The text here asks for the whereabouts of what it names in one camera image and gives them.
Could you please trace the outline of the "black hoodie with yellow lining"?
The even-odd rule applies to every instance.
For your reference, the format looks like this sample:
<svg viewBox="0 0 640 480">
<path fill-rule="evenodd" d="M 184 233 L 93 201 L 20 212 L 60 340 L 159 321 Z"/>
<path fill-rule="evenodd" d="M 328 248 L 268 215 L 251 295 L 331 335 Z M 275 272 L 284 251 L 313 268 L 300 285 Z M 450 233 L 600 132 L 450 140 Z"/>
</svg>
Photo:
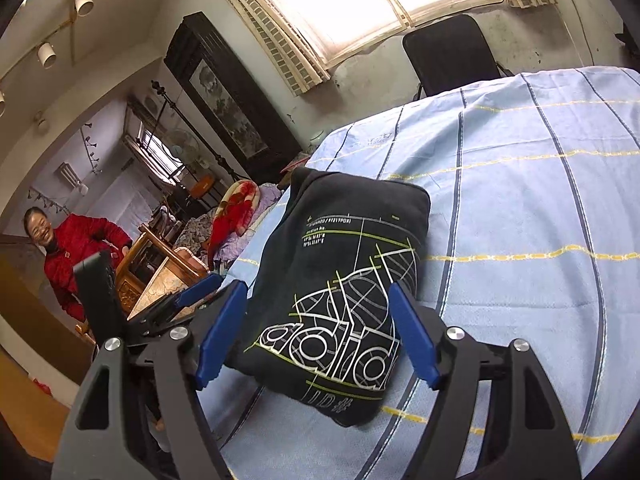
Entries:
<svg viewBox="0 0 640 480">
<path fill-rule="evenodd" d="M 430 209 L 412 184 L 296 169 L 227 366 L 337 425 L 371 420 L 400 352 L 388 289 L 418 288 Z"/>
</svg>

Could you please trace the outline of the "wooden chair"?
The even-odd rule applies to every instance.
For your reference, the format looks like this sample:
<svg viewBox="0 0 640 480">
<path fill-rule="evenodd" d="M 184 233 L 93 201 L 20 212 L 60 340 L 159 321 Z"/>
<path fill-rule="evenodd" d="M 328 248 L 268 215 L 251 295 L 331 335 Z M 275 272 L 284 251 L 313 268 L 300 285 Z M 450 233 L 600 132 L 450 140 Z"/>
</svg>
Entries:
<svg viewBox="0 0 640 480">
<path fill-rule="evenodd" d="M 128 320 L 160 297 L 182 292 L 208 274 L 206 265 L 188 248 L 171 248 L 146 224 L 139 230 L 115 275 L 117 296 Z"/>
</svg>

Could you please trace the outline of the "person in red jacket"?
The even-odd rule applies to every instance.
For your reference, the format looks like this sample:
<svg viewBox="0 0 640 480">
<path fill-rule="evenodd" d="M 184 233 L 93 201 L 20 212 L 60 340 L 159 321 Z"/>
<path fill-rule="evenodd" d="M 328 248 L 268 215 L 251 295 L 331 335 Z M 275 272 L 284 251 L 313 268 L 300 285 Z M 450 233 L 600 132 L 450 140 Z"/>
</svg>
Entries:
<svg viewBox="0 0 640 480">
<path fill-rule="evenodd" d="M 38 207 L 29 208 L 23 217 L 30 239 L 46 251 L 44 274 L 62 310 L 78 322 L 85 322 L 74 266 L 97 252 L 108 252 L 116 270 L 132 247 L 132 239 L 107 218 L 70 214 L 57 228 Z"/>
</svg>

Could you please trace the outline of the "red floral blanket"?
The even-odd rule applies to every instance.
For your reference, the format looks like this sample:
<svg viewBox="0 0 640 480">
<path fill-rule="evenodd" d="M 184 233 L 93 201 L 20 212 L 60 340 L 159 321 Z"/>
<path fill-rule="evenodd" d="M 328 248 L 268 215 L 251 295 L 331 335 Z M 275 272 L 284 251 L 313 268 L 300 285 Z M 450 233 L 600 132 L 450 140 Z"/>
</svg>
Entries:
<svg viewBox="0 0 640 480">
<path fill-rule="evenodd" d="M 250 225 L 260 200 L 259 186 L 252 180 L 234 182 L 218 205 L 207 245 L 207 264 L 214 268 L 216 252 L 235 233 L 242 236 Z"/>
</svg>

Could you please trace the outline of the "dark framed painting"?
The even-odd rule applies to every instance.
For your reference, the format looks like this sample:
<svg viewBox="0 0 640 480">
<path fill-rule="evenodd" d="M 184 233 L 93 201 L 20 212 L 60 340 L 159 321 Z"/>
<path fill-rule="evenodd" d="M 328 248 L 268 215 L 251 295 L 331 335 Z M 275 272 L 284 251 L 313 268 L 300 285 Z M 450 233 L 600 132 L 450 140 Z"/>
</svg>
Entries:
<svg viewBox="0 0 640 480">
<path fill-rule="evenodd" d="M 164 62 L 248 176 L 280 182 L 300 145 L 204 13 L 182 19 Z"/>
</svg>

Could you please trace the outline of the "black coat stand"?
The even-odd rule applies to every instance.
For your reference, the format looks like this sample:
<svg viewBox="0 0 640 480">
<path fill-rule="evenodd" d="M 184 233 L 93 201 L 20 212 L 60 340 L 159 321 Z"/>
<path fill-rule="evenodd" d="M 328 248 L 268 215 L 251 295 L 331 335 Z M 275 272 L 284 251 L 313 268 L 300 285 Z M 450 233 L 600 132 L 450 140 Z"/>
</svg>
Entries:
<svg viewBox="0 0 640 480">
<path fill-rule="evenodd" d="M 239 181 L 241 179 L 246 179 L 246 176 L 242 176 L 242 174 L 238 174 L 227 162 L 227 159 L 224 158 L 221 154 L 214 150 L 214 148 L 208 143 L 208 141 L 198 132 L 198 129 L 192 125 L 192 122 L 186 117 L 185 114 L 180 110 L 177 103 L 172 100 L 165 89 L 157 80 L 151 80 L 151 88 L 164 99 L 165 104 L 168 105 L 174 112 L 178 114 L 180 119 L 191 129 L 194 136 L 198 138 L 198 140 L 203 144 L 208 150 L 209 153 L 214 156 L 216 162 L 219 167 L 221 167 L 233 181 Z"/>
</svg>

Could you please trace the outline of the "white ceiling spotlight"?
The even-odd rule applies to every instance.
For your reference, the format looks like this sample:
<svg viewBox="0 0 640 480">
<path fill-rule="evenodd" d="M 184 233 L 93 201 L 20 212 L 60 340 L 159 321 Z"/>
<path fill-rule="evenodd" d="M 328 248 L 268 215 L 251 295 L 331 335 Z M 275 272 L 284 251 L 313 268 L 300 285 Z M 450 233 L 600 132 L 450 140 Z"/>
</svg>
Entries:
<svg viewBox="0 0 640 480">
<path fill-rule="evenodd" d="M 74 8 L 78 16 L 88 15 L 92 11 L 93 7 L 93 0 L 74 0 Z"/>
<path fill-rule="evenodd" d="M 37 50 L 37 56 L 41 66 L 45 70 L 51 68 L 58 58 L 56 56 L 54 47 L 52 47 L 52 44 L 50 44 L 50 42 L 44 42 L 43 44 L 40 44 L 40 47 Z"/>
</svg>

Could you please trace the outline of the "black office chair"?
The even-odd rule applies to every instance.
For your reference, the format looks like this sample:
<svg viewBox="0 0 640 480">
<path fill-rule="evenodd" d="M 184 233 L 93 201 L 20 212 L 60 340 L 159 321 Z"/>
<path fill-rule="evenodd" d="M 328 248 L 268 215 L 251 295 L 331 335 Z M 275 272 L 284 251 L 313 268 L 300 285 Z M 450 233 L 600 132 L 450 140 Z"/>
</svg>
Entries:
<svg viewBox="0 0 640 480">
<path fill-rule="evenodd" d="M 513 76 L 496 61 L 480 25 L 468 14 L 409 32 L 402 38 L 402 47 L 418 77 L 416 100 L 477 81 Z"/>
</svg>

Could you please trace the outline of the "left striped curtain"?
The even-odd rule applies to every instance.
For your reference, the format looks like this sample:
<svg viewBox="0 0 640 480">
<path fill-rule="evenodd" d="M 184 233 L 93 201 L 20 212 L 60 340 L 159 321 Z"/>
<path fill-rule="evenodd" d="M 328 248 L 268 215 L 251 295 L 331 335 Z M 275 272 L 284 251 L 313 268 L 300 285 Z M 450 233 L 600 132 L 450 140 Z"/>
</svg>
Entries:
<svg viewBox="0 0 640 480">
<path fill-rule="evenodd" d="M 272 0 L 227 0 L 253 34 L 294 96 L 330 80 L 303 35 Z"/>
</svg>

